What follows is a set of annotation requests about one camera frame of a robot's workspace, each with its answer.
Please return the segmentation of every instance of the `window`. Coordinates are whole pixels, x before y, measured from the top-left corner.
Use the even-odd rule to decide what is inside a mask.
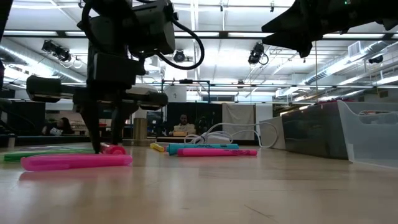
[[[209,96],[202,96],[201,98],[202,101],[208,101]],[[216,102],[216,101],[222,101],[222,102],[235,102],[235,96],[215,96],[215,95],[210,95],[210,101],[211,102]]]

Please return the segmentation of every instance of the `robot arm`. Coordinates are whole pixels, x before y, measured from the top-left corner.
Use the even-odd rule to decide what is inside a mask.
[[[146,57],[158,55],[166,63],[184,70],[198,67],[205,56],[199,37],[177,22],[178,15],[170,2],[159,0],[130,7],[125,0],[85,0],[78,27],[89,40],[86,87],[65,86],[60,80],[29,77],[27,92],[34,101],[57,102],[73,99],[89,130],[96,153],[100,151],[99,104],[113,109],[112,144],[120,141],[124,121],[139,107],[157,110],[168,103],[163,93],[144,95],[127,93],[136,84],[136,75],[145,75]],[[91,18],[90,10],[99,16]],[[173,24],[191,34],[201,46],[201,60],[190,67],[168,61],[162,54],[175,50]]]

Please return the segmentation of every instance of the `white curtain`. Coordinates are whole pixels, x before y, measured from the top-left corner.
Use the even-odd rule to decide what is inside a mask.
[[[254,124],[254,105],[238,105],[223,103],[223,123]],[[223,131],[234,134],[238,131],[254,130],[254,126],[223,125]],[[246,131],[233,136],[235,140],[254,140],[254,133]]]

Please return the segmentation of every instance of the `plastic container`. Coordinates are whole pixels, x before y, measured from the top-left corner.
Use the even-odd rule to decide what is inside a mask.
[[[170,144],[166,150],[170,156],[177,155],[179,149],[204,148],[204,149],[239,149],[237,144]]]
[[[101,152],[108,155],[126,155],[126,150],[122,146],[101,143]]]
[[[0,162],[19,162],[23,157],[51,154],[94,154],[92,149],[56,149],[43,151],[5,152],[0,155]]]
[[[339,100],[338,107],[348,159],[398,168],[398,103]]]
[[[179,149],[178,156],[256,156],[257,150],[237,149]]]
[[[90,167],[128,166],[132,162],[129,155],[106,154],[61,154],[24,157],[21,159],[27,171],[66,170]]]

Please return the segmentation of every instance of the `spotlight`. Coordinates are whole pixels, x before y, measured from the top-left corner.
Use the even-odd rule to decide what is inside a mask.
[[[384,60],[383,55],[380,55],[380,56],[369,59],[369,63],[381,63],[381,62],[383,62],[383,60]]]
[[[274,12],[274,10],[275,10],[275,3],[274,3],[274,1],[272,1],[271,2],[271,10],[270,10],[270,12]]]
[[[52,54],[54,57],[57,57],[61,62],[70,62],[72,59],[69,49],[64,49],[63,47],[56,45],[52,40],[45,40],[42,50],[45,53]]]
[[[238,85],[244,85],[243,80],[238,80]]]
[[[262,56],[267,57],[267,62],[266,63],[261,63],[260,60]],[[268,56],[264,53],[264,46],[260,43],[256,43],[256,45],[253,47],[253,50],[250,51],[250,56],[248,60],[249,64],[255,65],[257,63],[260,63],[262,65],[266,65],[268,63]]]
[[[177,50],[174,55],[175,62],[183,62],[185,60],[185,54],[183,50]]]

